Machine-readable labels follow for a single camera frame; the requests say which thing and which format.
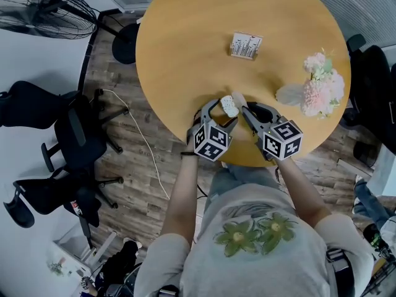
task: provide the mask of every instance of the black office chair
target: black office chair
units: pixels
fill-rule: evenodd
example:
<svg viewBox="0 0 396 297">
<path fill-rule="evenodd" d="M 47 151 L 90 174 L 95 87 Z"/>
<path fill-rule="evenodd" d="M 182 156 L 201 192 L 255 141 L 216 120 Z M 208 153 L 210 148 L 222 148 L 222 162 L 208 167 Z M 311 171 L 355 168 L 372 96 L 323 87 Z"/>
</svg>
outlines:
<svg viewBox="0 0 396 297">
<path fill-rule="evenodd" d="M 62 170 L 67 170 L 69 174 L 57 178 Z M 4 206 L 16 224 L 30 228 L 35 222 L 34 216 L 20 195 L 23 195 L 26 201 L 42 215 L 47 215 L 63 205 L 66 210 L 80 218 L 84 235 L 92 247 L 88 224 L 99 226 L 98 210 L 101 202 L 96 196 L 111 208 L 118 208 L 118 204 L 110 202 L 99 187 L 114 183 L 122 184 L 123 179 L 120 177 L 97 181 L 89 171 L 60 168 L 50 178 L 15 181 L 14 198 L 9 203 L 4 203 Z"/>
<path fill-rule="evenodd" d="M 0 93 L 0 126 L 47 129 L 69 109 L 79 92 L 53 95 L 30 82 L 18 81 Z"/>
<path fill-rule="evenodd" d="M 50 172 L 54 171 L 51 157 L 59 150 L 62 151 L 67 166 L 72 170 L 93 164 L 106 152 L 107 144 L 117 153 L 123 152 L 123 149 L 109 138 L 102 126 L 120 114 L 128 114 L 129 110 L 123 108 L 99 119 L 99 112 L 104 110 L 103 103 L 99 101 L 99 96 L 102 94 L 101 89 L 95 91 L 92 106 L 87 97 L 78 96 L 69 111 L 56 121 L 54 128 L 58 144 L 49 150 L 45 143 L 41 145 Z"/>
<path fill-rule="evenodd" d="M 392 153 L 396 154 L 396 67 L 392 79 L 384 52 L 378 46 L 365 51 L 362 35 L 347 41 L 351 57 L 351 92 L 353 108 L 346 109 L 341 126 L 353 129 L 362 125 L 370 130 Z"/>
</svg>

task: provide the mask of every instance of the electric fan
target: electric fan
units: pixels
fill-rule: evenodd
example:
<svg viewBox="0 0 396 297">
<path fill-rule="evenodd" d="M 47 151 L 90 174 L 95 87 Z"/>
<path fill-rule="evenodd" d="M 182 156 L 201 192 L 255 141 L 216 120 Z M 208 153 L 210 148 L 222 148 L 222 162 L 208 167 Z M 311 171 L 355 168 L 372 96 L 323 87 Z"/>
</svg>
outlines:
<svg viewBox="0 0 396 297">
<path fill-rule="evenodd" d="M 75 40 L 92 34 L 97 27 L 113 34 L 113 56 L 123 63 L 135 62 L 138 24 L 120 32 L 97 20 L 84 0 L 0 0 L 0 28 L 49 38 Z"/>
</svg>

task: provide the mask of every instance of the fan stand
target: fan stand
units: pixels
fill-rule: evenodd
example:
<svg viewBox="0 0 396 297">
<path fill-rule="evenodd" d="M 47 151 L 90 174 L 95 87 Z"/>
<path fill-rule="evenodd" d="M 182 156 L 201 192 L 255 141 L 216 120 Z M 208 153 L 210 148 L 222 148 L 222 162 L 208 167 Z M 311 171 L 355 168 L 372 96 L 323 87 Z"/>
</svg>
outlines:
<svg viewBox="0 0 396 297">
<path fill-rule="evenodd" d="M 136 38 L 140 24 L 133 23 L 125 26 L 119 32 L 109 28 L 107 25 L 97 22 L 98 27 L 115 36 L 112 45 L 114 58 L 122 64 L 133 64 L 136 62 Z"/>
</svg>

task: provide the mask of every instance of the white wall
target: white wall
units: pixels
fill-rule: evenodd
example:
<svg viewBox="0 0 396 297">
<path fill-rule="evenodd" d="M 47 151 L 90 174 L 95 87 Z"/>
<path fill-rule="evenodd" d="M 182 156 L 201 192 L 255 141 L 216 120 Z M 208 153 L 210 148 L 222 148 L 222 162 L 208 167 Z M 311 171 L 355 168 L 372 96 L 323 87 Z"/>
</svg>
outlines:
<svg viewBox="0 0 396 297">
<path fill-rule="evenodd" d="M 115 9 L 112 0 L 85 0 L 99 11 Z M 0 92 L 26 80 L 55 94 L 77 89 L 88 38 L 60 40 L 0 30 Z M 53 128 L 0 127 L 0 201 L 9 202 L 16 179 L 48 177 L 40 145 L 52 146 Z M 54 163 L 62 163 L 61 156 Z M 46 266 L 46 249 L 77 218 L 59 208 L 50 215 L 32 210 L 35 224 L 17 226 L 0 205 L 0 290 L 6 297 L 69 297 L 75 280 L 57 277 Z"/>
</svg>

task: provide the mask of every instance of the wooden floor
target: wooden floor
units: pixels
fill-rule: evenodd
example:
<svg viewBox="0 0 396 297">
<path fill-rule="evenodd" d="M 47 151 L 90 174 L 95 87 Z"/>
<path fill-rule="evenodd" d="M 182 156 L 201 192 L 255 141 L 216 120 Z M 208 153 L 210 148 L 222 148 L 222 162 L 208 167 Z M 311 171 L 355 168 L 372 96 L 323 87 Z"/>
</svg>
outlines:
<svg viewBox="0 0 396 297">
<path fill-rule="evenodd" d="M 133 21 L 133 15 L 114 17 L 121 24 Z M 121 28 L 113 19 L 106 17 L 105 20 L 111 27 L 117 30 Z M 114 90 L 129 105 L 153 150 L 163 187 L 170 194 L 180 165 L 179 153 L 184 144 L 152 111 L 140 87 L 136 66 L 116 62 L 111 54 L 112 41 L 113 36 L 109 33 L 103 30 L 98 32 L 85 77 L 84 93 L 91 98 L 97 88 Z M 103 101 L 106 103 L 106 113 L 123 107 L 112 93 L 105 92 Z M 144 258 L 147 247 L 161 230 L 168 200 L 158 183 L 150 151 L 131 117 L 121 115 L 109 123 L 107 130 L 124 149 L 124 153 L 118 155 L 109 148 L 97 161 L 97 178 L 122 176 L 124 184 L 106 187 L 105 192 L 119 204 L 119 208 L 115 210 L 102 205 L 100 226 L 92 228 L 93 242 L 100 245 L 110 231 L 115 230 L 119 237 L 107 255 L 120 250 L 121 239 L 128 236 L 142 242 L 144 248 L 139 257 Z M 351 215 L 355 176 L 338 166 L 337 160 L 353 160 L 352 151 L 357 139 L 373 141 L 370 133 L 348 131 L 338 126 L 320 147 L 297 161 L 331 210 L 347 215 Z M 204 159 L 200 160 L 199 185 L 205 192 L 209 191 L 217 166 Z M 270 171 L 273 173 L 275 168 L 270 168 Z M 396 205 L 396 197 L 382 197 L 381 201 L 390 208 Z M 198 209 L 200 215 L 203 206 L 204 199 L 201 199 Z M 368 224 L 367 221 L 355 217 L 354 220 L 360 228 Z"/>
</svg>

